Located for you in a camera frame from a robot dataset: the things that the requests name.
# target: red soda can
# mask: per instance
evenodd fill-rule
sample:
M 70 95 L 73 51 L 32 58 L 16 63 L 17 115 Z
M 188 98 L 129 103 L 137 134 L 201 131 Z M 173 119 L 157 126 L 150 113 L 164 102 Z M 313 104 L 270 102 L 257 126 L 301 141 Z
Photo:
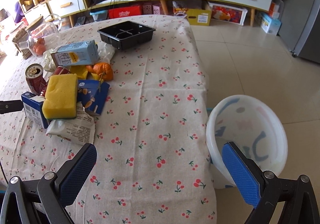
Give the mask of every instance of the red soda can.
M 61 75 L 61 74 L 70 74 L 71 72 L 65 67 L 58 66 L 52 75 Z M 46 83 L 45 87 L 41 90 L 40 96 L 44 97 L 45 92 L 47 91 L 48 84 Z
M 31 92 L 35 95 L 40 95 L 41 90 L 46 86 L 46 81 L 43 78 L 43 67 L 34 63 L 26 69 L 26 81 Z

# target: wooden lid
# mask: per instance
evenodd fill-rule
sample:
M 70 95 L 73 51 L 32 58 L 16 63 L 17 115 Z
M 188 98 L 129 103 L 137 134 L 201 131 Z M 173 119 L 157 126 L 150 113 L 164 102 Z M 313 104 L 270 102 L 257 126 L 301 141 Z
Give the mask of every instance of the wooden lid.
M 34 20 L 30 25 L 28 25 L 25 30 L 29 33 L 36 29 L 39 25 L 43 23 L 43 16 L 38 17 L 36 20 Z

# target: blue carton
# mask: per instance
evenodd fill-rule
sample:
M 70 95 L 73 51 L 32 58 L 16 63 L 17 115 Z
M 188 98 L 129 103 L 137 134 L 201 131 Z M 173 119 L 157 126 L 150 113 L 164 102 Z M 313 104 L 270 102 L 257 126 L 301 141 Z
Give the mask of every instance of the blue carton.
M 81 102 L 88 114 L 101 115 L 110 85 L 95 80 L 78 80 L 77 102 Z
M 51 53 L 54 64 L 58 66 L 93 65 L 99 60 L 95 41 L 81 41 L 57 47 Z
M 48 121 L 42 113 L 42 105 L 44 98 L 41 98 L 29 91 L 21 94 L 21 100 L 23 102 L 24 112 L 26 117 L 32 120 L 42 128 L 48 128 Z

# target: red box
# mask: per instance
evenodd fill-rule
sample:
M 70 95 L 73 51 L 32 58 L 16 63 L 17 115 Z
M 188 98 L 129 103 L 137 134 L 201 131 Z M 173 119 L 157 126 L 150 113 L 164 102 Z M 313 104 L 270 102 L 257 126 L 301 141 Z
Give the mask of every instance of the red box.
M 131 16 L 140 16 L 142 15 L 142 6 L 135 5 L 130 7 L 119 7 L 109 10 L 109 17 L 120 18 L 120 17 L 131 17 Z

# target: blue storage box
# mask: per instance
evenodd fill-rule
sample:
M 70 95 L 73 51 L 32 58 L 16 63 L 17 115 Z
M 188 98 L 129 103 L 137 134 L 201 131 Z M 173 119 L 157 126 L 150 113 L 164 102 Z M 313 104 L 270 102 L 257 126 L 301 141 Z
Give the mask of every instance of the blue storage box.
M 88 114 L 101 115 L 110 85 L 95 80 L 78 80 L 77 102 L 81 102 Z
M 103 21 L 107 19 L 108 10 L 101 10 L 96 12 L 90 12 L 95 22 Z
M 42 113 L 44 98 L 27 91 L 21 95 L 21 100 L 26 117 L 42 128 L 48 128 L 48 121 Z

